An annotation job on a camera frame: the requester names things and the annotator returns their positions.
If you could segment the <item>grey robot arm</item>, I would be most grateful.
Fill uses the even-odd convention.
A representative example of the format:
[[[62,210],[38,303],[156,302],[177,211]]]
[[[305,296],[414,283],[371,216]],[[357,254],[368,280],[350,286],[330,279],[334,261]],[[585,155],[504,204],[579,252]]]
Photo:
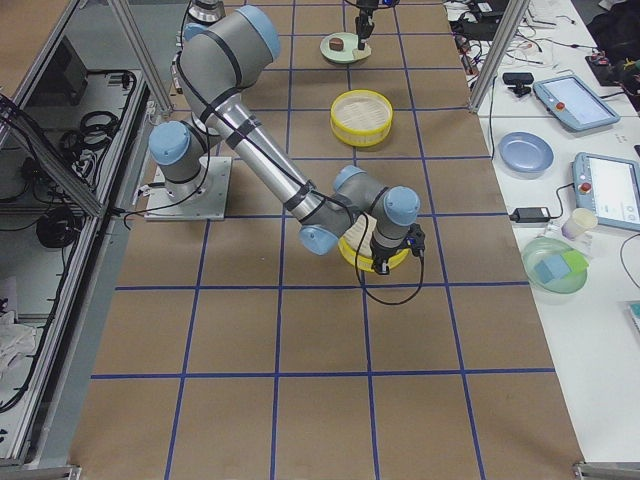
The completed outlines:
[[[355,32],[360,43],[368,40],[374,30],[374,12],[379,7],[378,0],[357,0],[355,2],[358,14],[355,17]]]
[[[329,253],[359,218],[365,218],[373,228],[369,245],[375,273],[388,274],[392,258],[404,250],[422,258],[425,235],[416,222],[420,199],[415,191],[388,187],[364,170],[347,166],[334,181],[334,195],[319,192],[244,105],[243,90],[253,86],[279,54],[277,30],[265,12],[252,5],[207,26],[186,24],[175,64],[191,120],[152,131],[155,161],[162,167],[197,162],[200,155],[190,142],[205,142],[213,134],[300,222],[300,241],[312,253]]]

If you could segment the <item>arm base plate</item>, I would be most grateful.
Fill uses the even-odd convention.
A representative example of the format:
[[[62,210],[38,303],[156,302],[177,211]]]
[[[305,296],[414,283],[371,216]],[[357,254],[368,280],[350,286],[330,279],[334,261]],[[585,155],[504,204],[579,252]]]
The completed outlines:
[[[148,195],[144,218],[147,221],[222,221],[225,217],[232,159],[202,156],[197,177],[184,184],[167,181],[156,167],[154,187]]]

